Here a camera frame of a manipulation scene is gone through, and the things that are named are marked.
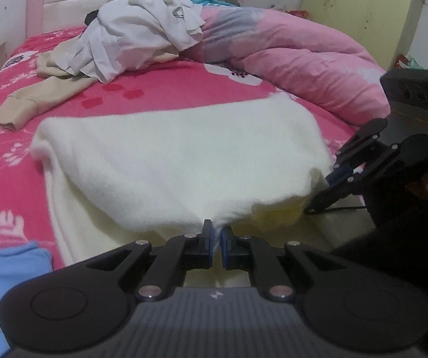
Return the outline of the cream knit sweater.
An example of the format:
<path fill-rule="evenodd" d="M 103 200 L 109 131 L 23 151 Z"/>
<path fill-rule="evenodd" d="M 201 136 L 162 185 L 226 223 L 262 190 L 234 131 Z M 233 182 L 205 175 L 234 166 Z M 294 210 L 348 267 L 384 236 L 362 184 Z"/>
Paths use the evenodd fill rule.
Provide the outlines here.
<path fill-rule="evenodd" d="M 42 121 L 44 167 L 62 260 L 124 244 L 215 232 L 282 245 L 325 186 L 329 152 L 314 116 L 285 93 L 205 107 Z"/>

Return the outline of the pink quilt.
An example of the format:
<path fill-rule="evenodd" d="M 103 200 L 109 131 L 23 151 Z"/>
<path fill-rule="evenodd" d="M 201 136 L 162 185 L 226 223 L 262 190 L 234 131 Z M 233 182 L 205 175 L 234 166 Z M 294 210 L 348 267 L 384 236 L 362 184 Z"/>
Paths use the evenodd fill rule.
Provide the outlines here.
<path fill-rule="evenodd" d="M 203 38 L 184 52 L 226 63 L 360 126 L 390 113 L 384 70 L 360 43 L 305 18 L 252 7 L 203 7 Z"/>

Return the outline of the yellow wardrobe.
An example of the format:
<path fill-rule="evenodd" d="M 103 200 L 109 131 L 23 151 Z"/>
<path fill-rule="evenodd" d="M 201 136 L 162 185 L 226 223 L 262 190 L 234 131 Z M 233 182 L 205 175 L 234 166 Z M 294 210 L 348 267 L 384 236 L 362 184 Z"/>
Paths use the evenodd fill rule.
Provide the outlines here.
<path fill-rule="evenodd" d="M 317 23 L 356 40 L 387 70 L 406 55 L 425 0 L 303 0 L 301 9 Z"/>

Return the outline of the pink floral bedsheet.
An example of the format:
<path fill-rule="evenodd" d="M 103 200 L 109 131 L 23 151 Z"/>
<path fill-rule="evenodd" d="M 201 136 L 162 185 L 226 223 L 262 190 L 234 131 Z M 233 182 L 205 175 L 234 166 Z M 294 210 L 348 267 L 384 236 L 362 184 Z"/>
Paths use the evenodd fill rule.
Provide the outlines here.
<path fill-rule="evenodd" d="M 39 82 L 35 72 L 39 55 L 71 36 L 70 30 L 63 30 L 24 43 L 0 72 L 0 106 L 14 91 Z M 35 242 L 52 253 L 56 268 L 67 265 L 52 227 L 44 167 L 30 152 L 42 121 L 173 111 L 265 99 L 277 93 L 290 96 L 314 116 L 331 157 L 353 135 L 353 128 L 338 117 L 268 81 L 252 75 L 235 77 L 227 68 L 187 59 L 125 72 L 107 84 L 96 82 L 18 131 L 0 128 L 0 248 Z"/>

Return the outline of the beige sweatshirt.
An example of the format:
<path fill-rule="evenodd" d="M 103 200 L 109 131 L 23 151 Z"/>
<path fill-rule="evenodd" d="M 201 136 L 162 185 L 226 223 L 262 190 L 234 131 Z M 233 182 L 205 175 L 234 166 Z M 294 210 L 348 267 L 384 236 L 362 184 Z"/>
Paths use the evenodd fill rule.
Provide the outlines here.
<path fill-rule="evenodd" d="M 0 128 L 17 131 L 93 83 L 108 83 L 126 70 L 171 61 L 179 51 L 165 41 L 137 44 L 123 52 L 117 41 L 82 41 L 75 37 L 37 58 L 40 82 L 11 93 L 0 106 Z"/>

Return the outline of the blue garment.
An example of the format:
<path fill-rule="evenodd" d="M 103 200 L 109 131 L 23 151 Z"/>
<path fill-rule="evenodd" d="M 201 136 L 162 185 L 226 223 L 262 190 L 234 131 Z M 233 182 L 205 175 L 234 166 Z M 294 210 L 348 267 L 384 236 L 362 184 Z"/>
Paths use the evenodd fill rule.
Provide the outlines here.
<path fill-rule="evenodd" d="M 216 7 L 235 7 L 235 4 L 224 2 L 221 0 L 190 0 L 194 4 L 201 6 L 216 6 Z"/>

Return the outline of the white garment pile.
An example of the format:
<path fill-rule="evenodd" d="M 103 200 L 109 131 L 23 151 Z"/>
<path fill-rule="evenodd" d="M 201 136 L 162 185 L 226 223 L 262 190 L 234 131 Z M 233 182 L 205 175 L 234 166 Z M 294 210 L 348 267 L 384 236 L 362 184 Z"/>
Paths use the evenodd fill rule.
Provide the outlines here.
<path fill-rule="evenodd" d="M 54 61 L 69 74 L 111 82 L 198 44 L 205 24 L 201 11 L 190 0 L 111 0 Z"/>

